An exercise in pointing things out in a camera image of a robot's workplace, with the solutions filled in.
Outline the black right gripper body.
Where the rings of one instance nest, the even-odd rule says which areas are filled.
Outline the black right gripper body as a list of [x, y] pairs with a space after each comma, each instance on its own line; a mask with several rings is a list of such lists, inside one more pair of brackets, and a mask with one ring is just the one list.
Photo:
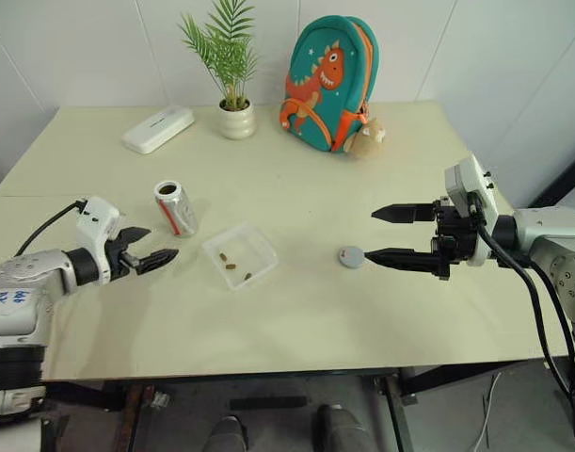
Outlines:
[[438, 258], [432, 274], [442, 281], [450, 278], [450, 266], [468, 262], [476, 251], [477, 228], [471, 218], [463, 218], [447, 197], [434, 202], [437, 228], [431, 239], [431, 254]]

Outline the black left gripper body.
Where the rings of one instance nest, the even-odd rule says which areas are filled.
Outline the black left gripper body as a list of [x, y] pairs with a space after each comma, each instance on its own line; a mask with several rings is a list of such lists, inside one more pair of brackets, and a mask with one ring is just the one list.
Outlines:
[[115, 239], [105, 241], [105, 257], [110, 268], [110, 281], [123, 278], [133, 269], [136, 272], [138, 259], [128, 253], [129, 246], [122, 246], [120, 233]]

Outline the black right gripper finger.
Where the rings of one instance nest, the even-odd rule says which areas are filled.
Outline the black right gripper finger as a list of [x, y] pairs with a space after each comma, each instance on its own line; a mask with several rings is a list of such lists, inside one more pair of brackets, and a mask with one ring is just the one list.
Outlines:
[[439, 257], [430, 252], [387, 248], [367, 251], [364, 256], [377, 265], [403, 271], [436, 272], [439, 270]]
[[371, 216], [399, 224], [431, 222], [435, 220], [435, 205], [433, 203], [395, 203], [375, 210]]

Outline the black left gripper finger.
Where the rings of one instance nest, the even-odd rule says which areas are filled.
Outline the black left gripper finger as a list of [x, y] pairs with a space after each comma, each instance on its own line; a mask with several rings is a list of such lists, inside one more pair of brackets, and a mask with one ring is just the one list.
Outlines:
[[150, 229], [136, 226], [123, 228], [120, 230], [120, 243], [122, 246], [130, 246], [147, 236], [150, 232]]
[[147, 257], [140, 258], [136, 265], [136, 274], [143, 275], [169, 264], [179, 251], [175, 249], [162, 249], [155, 251]]

